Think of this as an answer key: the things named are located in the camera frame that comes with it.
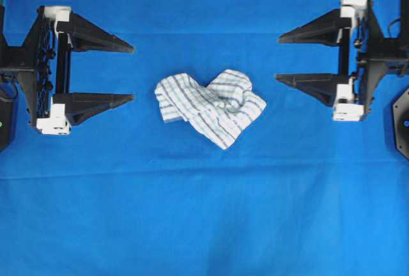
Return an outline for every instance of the cable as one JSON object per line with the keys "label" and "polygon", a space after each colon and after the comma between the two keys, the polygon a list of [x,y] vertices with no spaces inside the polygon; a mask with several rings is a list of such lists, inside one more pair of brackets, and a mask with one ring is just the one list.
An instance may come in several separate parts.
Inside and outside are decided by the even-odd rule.
{"label": "cable", "polygon": [[392,33],[390,32],[390,29],[392,28],[392,26],[393,26],[394,24],[396,24],[396,23],[398,23],[398,22],[400,22],[400,21],[401,21],[401,19],[398,18],[398,19],[392,21],[392,22],[389,24],[389,26],[388,26],[388,34],[389,34],[389,37],[390,37],[390,38],[392,38]]}
{"label": "cable", "polygon": [[13,102],[18,96],[19,96],[19,90],[17,89],[17,86],[15,85],[15,79],[12,80],[12,86],[14,89],[14,97],[9,98],[1,88],[0,88],[0,101],[2,102]]}

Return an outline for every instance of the white bracket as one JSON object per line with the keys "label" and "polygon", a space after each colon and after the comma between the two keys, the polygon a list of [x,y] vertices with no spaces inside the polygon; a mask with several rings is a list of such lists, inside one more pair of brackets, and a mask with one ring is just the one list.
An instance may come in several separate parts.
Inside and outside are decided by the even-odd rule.
{"label": "white bracket", "polygon": [[[69,22],[71,14],[70,6],[45,6],[44,7],[44,17],[49,21],[54,22],[54,31],[58,38],[57,23],[58,22]],[[68,35],[68,43],[71,45],[71,38]]]}
{"label": "white bracket", "polygon": [[[351,19],[351,36],[360,21],[367,16],[368,0],[341,0],[340,17]],[[339,30],[337,41],[341,41],[343,31]]]}
{"label": "white bracket", "polygon": [[334,121],[360,121],[363,116],[364,106],[355,103],[353,78],[350,77],[348,84],[337,85],[332,119]]}
{"label": "white bracket", "polygon": [[70,134],[71,124],[65,116],[65,104],[53,103],[51,97],[50,116],[48,118],[38,118],[36,127],[42,134]]}

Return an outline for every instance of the black metal plate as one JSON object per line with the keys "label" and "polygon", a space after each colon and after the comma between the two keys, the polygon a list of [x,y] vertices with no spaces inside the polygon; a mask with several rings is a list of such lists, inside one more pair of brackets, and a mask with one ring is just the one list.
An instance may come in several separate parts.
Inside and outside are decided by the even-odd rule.
{"label": "black metal plate", "polygon": [[5,149],[12,134],[13,102],[0,100],[0,151]]}
{"label": "black metal plate", "polygon": [[393,105],[396,149],[409,159],[409,89]]}

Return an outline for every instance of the towel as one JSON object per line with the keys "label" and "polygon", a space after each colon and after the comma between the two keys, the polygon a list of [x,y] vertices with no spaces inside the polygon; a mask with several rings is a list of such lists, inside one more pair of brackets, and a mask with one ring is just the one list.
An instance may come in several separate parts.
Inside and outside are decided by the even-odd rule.
{"label": "towel", "polygon": [[226,70],[207,87],[180,73],[161,80],[155,90],[165,123],[183,119],[222,149],[228,149],[266,107],[243,73]]}

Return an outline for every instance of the blue cloth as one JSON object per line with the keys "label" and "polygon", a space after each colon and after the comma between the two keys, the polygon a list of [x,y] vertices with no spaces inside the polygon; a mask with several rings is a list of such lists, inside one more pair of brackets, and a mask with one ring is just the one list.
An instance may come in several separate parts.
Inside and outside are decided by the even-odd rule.
{"label": "blue cloth", "polygon": [[[399,0],[374,1],[385,30]],[[42,4],[138,49],[73,54],[72,91],[136,99],[68,137],[35,133],[20,99],[0,154],[0,275],[408,275],[409,163],[390,105],[409,78],[387,76],[362,123],[274,81],[336,72],[337,49],[277,37],[339,0],[6,0],[10,44]],[[231,149],[163,124],[160,79],[227,68],[269,105]]]}

